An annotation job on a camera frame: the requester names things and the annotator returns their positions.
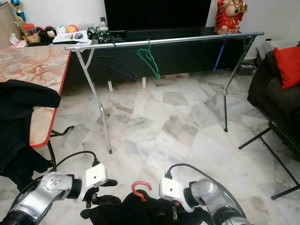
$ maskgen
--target television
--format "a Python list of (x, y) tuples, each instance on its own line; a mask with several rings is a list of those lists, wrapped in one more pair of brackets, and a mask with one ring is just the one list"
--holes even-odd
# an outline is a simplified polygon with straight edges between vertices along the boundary
[(206, 25), (211, 0), (105, 0), (110, 31)]

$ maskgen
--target red statue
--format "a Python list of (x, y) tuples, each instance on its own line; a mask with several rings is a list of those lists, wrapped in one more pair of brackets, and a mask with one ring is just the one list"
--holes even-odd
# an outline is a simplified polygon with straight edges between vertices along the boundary
[(244, 13), (248, 11), (247, 4), (243, 0), (218, 0), (216, 15), (217, 34), (235, 34), (240, 31), (239, 21), (242, 21)]

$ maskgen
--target red table edge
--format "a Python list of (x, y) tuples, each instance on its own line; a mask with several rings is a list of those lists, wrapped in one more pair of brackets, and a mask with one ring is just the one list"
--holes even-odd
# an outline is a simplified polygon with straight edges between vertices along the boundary
[[(66, 73), (67, 73), (67, 68), (68, 68), (68, 65), (69, 65), (70, 58), (71, 58), (71, 51), (69, 52), (69, 55), (68, 55), (68, 58), (67, 58), (67, 63), (66, 63), (66, 67), (65, 67), (64, 76), (62, 77), (61, 85), (60, 85), (60, 90), (59, 90), (59, 92), (58, 92), (59, 95), (61, 95), (62, 88), (63, 88), (63, 86), (64, 86), (64, 82), (65, 82)], [(41, 148), (41, 147), (44, 147), (45, 145), (48, 144), (49, 139), (50, 139), (50, 135), (51, 135), (51, 132), (52, 132), (52, 127), (53, 127), (53, 125), (54, 125), (54, 120), (55, 120), (55, 116), (56, 116), (56, 111), (57, 111), (57, 108), (55, 108), (54, 111), (53, 111), (53, 116), (52, 116), (52, 119), (51, 119), (51, 124), (50, 124), (50, 127), (49, 127), (49, 131), (48, 131), (48, 135), (47, 135), (47, 137), (46, 137), (46, 140), (44, 140), (44, 142), (42, 142), (42, 143), (40, 143), (40, 144), (34, 144), (34, 145), (31, 145), (32, 148)]]

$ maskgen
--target ball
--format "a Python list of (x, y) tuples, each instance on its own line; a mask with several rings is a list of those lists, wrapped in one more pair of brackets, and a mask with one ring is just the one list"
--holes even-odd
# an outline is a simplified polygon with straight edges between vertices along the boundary
[(76, 25), (69, 25), (67, 27), (67, 33), (77, 32), (79, 31), (78, 27)]

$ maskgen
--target marble table top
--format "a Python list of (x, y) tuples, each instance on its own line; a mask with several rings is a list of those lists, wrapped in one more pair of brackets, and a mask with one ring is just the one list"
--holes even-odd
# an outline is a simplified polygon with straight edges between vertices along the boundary
[[(70, 52), (49, 45), (0, 51), (0, 82), (9, 79), (46, 86), (61, 94)], [(31, 117), (30, 145), (39, 148), (49, 141), (56, 109), (35, 106)]]

